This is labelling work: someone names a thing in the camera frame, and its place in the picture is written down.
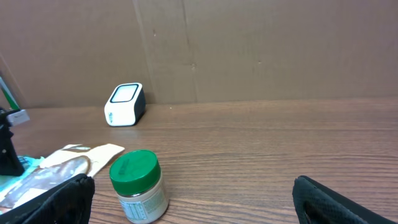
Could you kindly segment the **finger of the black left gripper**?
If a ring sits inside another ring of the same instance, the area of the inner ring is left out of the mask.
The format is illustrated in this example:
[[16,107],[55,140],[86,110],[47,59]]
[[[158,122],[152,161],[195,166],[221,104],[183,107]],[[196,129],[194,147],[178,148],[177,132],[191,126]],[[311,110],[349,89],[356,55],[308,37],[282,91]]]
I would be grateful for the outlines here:
[[11,126],[6,119],[9,112],[1,108],[1,175],[21,176],[25,169],[11,141],[14,134],[10,131]]

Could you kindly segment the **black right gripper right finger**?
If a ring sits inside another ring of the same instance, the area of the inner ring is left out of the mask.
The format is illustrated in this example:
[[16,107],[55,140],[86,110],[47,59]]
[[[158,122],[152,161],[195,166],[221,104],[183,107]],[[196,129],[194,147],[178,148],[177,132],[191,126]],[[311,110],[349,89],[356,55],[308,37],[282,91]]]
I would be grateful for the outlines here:
[[395,224],[305,175],[292,196],[300,224]]

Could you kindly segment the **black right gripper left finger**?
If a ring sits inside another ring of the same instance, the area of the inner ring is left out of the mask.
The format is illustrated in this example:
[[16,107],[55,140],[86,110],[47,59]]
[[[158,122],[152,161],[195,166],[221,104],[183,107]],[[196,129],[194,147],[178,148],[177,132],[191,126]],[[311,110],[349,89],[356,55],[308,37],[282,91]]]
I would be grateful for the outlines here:
[[78,174],[1,215],[1,224],[86,224],[95,181]]

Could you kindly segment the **beige brown snack bag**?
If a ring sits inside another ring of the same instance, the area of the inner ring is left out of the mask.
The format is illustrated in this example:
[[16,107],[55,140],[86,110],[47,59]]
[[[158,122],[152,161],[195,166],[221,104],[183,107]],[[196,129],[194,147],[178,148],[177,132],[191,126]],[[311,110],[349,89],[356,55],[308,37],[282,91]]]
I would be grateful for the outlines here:
[[7,187],[1,193],[1,208],[16,208],[78,174],[92,177],[123,150],[122,146],[110,143],[66,145]]

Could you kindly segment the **green lid jar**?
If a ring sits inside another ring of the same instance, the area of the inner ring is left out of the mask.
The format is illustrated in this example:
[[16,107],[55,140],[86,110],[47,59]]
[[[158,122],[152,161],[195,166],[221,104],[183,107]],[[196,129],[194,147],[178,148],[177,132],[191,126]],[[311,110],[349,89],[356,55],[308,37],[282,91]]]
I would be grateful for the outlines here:
[[152,223],[168,209],[169,195],[156,154],[132,151],[116,159],[109,178],[131,223]]

